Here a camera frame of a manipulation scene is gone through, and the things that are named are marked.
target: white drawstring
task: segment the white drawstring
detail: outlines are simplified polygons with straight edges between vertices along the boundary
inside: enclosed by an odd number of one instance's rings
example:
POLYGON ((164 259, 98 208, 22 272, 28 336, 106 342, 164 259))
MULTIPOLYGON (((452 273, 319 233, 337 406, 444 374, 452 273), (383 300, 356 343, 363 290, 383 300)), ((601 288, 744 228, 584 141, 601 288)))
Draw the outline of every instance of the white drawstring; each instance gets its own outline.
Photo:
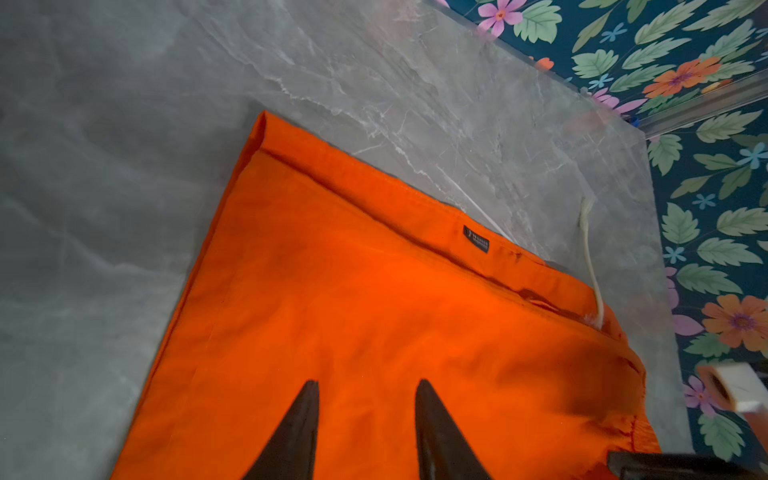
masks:
POLYGON ((587 198, 581 199, 581 213, 579 214, 578 225, 581 228, 581 242, 584 247, 584 260, 587 262, 587 270, 589 270, 589 278, 592 282, 592 290, 594 290, 594 299, 598 303, 598 314, 594 318, 593 327, 597 330, 603 329, 603 317, 605 315, 605 307, 603 305, 603 296, 600 294, 600 286, 598 285, 598 278, 594 275, 594 268, 592 266, 592 259, 589 256, 589 211, 592 210, 594 200, 588 200, 587 198))

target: orange pants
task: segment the orange pants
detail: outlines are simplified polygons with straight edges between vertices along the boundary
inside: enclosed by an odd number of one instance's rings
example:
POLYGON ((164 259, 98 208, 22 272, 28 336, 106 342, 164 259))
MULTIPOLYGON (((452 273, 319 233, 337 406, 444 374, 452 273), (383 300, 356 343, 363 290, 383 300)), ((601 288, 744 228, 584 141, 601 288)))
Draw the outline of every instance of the orange pants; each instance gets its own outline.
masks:
POLYGON ((239 480, 304 382, 315 478, 418 478, 427 379, 490 475, 611 478, 658 452, 645 370, 575 278, 263 113, 171 320, 112 478, 239 480))

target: gray marble surface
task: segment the gray marble surface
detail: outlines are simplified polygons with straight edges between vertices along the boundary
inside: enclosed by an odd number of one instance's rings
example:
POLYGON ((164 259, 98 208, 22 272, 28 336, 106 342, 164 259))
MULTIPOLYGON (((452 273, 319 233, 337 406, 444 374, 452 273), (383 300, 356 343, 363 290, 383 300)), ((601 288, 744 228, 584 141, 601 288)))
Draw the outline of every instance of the gray marble surface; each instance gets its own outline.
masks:
POLYGON ((639 131, 419 0, 0 6, 0 478, 106 478, 269 109, 582 279, 690 451, 639 131))

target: floral fabric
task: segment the floral fabric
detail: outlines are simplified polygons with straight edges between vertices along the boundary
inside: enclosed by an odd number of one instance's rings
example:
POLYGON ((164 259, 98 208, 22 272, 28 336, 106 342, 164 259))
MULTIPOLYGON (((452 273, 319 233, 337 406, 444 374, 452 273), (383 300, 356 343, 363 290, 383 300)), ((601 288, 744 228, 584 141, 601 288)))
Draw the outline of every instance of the floral fabric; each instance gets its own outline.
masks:
POLYGON ((766 0, 437 1, 631 121, 768 67, 766 0))
POLYGON ((768 471, 746 421, 697 366, 768 356, 768 99, 647 143, 694 448, 768 471))

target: clothing label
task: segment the clothing label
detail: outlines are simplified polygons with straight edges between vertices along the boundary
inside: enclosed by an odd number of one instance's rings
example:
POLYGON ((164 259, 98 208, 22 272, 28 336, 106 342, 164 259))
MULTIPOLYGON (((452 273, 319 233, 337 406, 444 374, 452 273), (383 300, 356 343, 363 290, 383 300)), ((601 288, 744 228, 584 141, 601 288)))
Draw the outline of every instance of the clothing label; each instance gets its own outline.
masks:
POLYGON ((478 234, 470 230, 466 225, 464 226, 464 236, 472 242, 475 247, 488 253, 488 248, 491 246, 491 242, 487 238, 480 237, 478 234))

